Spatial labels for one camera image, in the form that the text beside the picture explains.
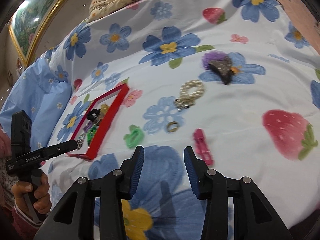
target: red frame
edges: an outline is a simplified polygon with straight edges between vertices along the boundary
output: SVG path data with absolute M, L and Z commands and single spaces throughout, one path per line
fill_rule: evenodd
M 95 136 L 93 137 L 92 139 L 92 142 L 91 142 L 91 145 L 90 147 L 88 148 L 87 152 L 85 154 L 71 154 L 71 153 L 68 153 L 69 156 L 71 157 L 78 157 L 78 158 L 84 158 L 84 159 L 89 159 L 89 160 L 93 160 L 97 154 L 98 154 L 98 151 L 100 149 L 100 146 L 102 144 L 102 141 L 106 135 L 106 133 L 108 132 L 110 126 L 111 126 L 111 123 L 112 123 L 112 120 L 113 118 L 116 116 L 116 113 L 118 112 L 119 110 L 119 107 L 121 106 L 121 103 L 123 102 L 125 96 L 127 95 L 127 93 L 129 92 L 129 87 L 127 86 L 127 84 L 122 84 L 106 93 L 104 93 L 103 95 L 99 96 L 98 98 L 96 98 L 93 103 L 90 105 L 89 109 L 87 110 L 87 112 L 85 113 L 84 117 L 81 119 L 81 121 L 79 122 L 75 132 L 73 133 L 72 137 L 71 137 L 71 140 L 75 140 L 82 124 L 84 123 L 84 121 L 87 119 L 87 114 L 91 111 L 91 109 L 93 109 L 93 107 L 95 106 L 95 104 L 119 91 L 120 92 L 117 94 L 116 96 L 116 99 L 112 102 L 110 108 L 108 109 L 108 112 L 107 114 L 105 115 L 105 117 L 102 119 L 101 121 L 101 125 L 99 126 L 98 130 L 97 130 L 97 133 L 95 134 Z

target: blue pillow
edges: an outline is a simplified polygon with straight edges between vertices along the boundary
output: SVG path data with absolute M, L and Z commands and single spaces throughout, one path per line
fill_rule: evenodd
M 11 138 L 12 114 L 24 110 L 32 121 L 31 150 L 46 147 L 71 96 L 71 85 L 59 82 L 47 61 L 39 58 L 14 84 L 0 111 L 0 124 Z

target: pearl bracelet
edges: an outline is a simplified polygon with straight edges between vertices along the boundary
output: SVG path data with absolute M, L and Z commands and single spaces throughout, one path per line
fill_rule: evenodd
M 192 87 L 196 87 L 196 91 L 194 91 L 191 94 L 188 94 L 188 90 Z M 181 86 L 180 96 L 179 98 L 173 100 L 173 104 L 176 108 L 178 108 L 178 111 L 181 111 L 185 108 L 189 108 L 190 106 L 194 106 L 196 103 L 196 99 L 201 97 L 204 94 L 204 91 L 205 88 L 202 81 L 198 79 L 190 80 Z

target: purple pom pom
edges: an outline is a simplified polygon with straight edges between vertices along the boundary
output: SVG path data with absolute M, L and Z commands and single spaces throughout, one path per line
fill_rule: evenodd
M 203 55 L 202 57 L 202 65 L 205 69 L 209 69 L 209 62 L 212 60 L 223 61 L 227 54 L 223 51 L 211 51 Z

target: green hair tie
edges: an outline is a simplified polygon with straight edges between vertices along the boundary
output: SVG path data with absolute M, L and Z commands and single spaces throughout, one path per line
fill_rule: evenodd
M 130 134 L 126 134 L 123 139 L 127 147 L 132 149 L 140 145 L 144 138 L 144 134 L 140 127 L 133 124 L 129 126 L 129 131 Z
M 96 134 L 96 132 L 97 132 L 97 129 L 98 129 L 97 125 L 94 124 L 94 125 L 92 126 L 92 128 L 88 131 L 88 133 L 87 133 L 88 146 L 90 146 L 90 143 L 91 143 L 93 137 L 95 136 L 95 134 Z

